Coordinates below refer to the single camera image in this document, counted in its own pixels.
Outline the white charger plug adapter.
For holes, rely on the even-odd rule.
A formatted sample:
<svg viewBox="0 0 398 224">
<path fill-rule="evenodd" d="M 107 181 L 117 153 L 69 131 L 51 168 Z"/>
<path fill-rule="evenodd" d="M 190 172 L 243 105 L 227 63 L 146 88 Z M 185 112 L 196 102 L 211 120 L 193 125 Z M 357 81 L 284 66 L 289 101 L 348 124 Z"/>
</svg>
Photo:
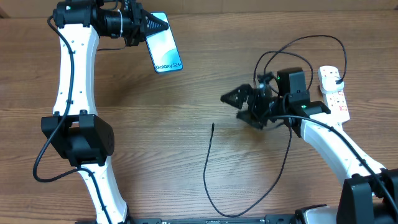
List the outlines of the white charger plug adapter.
<svg viewBox="0 0 398 224">
<path fill-rule="evenodd" d="M 338 77 L 325 77 L 321 76 L 320 78 L 320 91 L 323 94 L 331 94 L 337 91 L 343 90 L 345 87 L 344 82 L 337 84 L 337 81 L 340 79 Z"/>
</svg>

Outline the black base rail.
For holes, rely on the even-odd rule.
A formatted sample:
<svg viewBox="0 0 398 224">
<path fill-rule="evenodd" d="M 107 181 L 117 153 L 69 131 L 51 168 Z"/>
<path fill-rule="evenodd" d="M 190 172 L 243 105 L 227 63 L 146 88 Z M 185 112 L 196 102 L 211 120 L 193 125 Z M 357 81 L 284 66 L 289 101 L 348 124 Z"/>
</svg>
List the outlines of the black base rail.
<svg viewBox="0 0 398 224">
<path fill-rule="evenodd" d="M 128 218 L 127 224 L 289 224 L 293 214 L 266 215 L 260 218 L 199 218 L 162 220 L 160 218 Z"/>
</svg>

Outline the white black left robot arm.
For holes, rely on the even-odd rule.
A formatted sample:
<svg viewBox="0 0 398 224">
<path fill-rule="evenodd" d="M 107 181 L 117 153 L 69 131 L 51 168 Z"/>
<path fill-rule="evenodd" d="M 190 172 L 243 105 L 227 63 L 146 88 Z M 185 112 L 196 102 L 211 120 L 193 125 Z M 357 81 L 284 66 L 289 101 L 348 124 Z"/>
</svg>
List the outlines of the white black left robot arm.
<svg viewBox="0 0 398 224">
<path fill-rule="evenodd" d="M 114 132 L 95 105 L 95 57 L 101 37 L 123 38 L 137 46 L 169 29 L 167 20 L 136 1 L 118 10 L 103 1 L 61 1 L 47 23 L 60 39 L 60 80 L 52 114 L 41 129 L 62 159 L 85 182 L 96 210 L 96 223 L 132 223 L 112 168 Z"/>
</svg>

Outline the white power strip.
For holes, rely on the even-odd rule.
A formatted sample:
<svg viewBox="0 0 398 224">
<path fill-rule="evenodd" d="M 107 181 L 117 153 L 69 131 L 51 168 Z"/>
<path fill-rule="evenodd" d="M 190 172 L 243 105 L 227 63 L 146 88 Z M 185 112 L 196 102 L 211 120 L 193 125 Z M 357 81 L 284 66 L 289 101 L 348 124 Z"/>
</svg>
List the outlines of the white power strip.
<svg viewBox="0 0 398 224">
<path fill-rule="evenodd" d="M 338 77 L 340 79 L 339 71 L 336 67 L 324 65 L 318 69 L 318 79 L 321 76 Z M 345 123 L 350 120 L 348 105 L 343 90 L 331 94 L 323 94 L 324 103 L 331 110 L 331 113 L 336 116 L 338 123 Z"/>
</svg>

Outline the Samsung Galaxy smartphone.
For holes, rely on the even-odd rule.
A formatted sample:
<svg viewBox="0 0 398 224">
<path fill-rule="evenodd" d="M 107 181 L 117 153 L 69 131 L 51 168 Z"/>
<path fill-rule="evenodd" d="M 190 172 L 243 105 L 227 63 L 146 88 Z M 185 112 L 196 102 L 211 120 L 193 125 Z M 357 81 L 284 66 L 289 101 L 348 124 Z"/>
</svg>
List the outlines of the Samsung Galaxy smartphone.
<svg viewBox="0 0 398 224">
<path fill-rule="evenodd" d="M 146 43 L 156 73 L 176 72 L 183 69 L 171 27 L 146 37 Z"/>
</svg>

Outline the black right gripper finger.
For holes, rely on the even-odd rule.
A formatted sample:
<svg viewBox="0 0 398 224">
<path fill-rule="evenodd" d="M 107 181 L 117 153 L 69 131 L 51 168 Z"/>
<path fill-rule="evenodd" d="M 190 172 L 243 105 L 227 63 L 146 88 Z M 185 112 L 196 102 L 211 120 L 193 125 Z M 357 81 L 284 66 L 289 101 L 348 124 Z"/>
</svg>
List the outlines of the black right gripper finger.
<svg viewBox="0 0 398 224">
<path fill-rule="evenodd" d="M 267 121 L 259 121 L 249 110 L 238 111 L 236 117 L 253 128 L 262 130 L 264 126 L 267 126 Z"/>
<path fill-rule="evenodd" d="M 229 93 L 226 93 L 221 96 L 220 100 L 223 103 L 227 103 L 232 107 L 237 109 L 241 109 L 243 107 L 243 103 L 245 103 L 248 99 L 248 96 L 251 94 L 251 86 L 250 84 L 243 84 L 236 89 L 232 90 Z"/>
</svg>

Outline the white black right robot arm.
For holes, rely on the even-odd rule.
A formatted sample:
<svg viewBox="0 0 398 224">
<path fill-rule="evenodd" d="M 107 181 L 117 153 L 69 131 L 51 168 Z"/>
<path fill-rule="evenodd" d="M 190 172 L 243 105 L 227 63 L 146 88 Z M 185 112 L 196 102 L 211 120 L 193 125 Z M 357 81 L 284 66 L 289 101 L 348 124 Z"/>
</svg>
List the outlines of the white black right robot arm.
<svg viewBox="0 0 398 224">
<path fill-rule="evenodd" d="M 256 129 L 281 119 L 311 145 L 341 182 L 337 208 L 297 209 L 290 223 L 397 223 L 397 170 L 368 156 L 341 128 L 322 101 L 311 101 L 300 67 L 266 73 L 253 88 L 243 84 L 220 100 L 239 111 L 236 117 Z"/>
</svg>

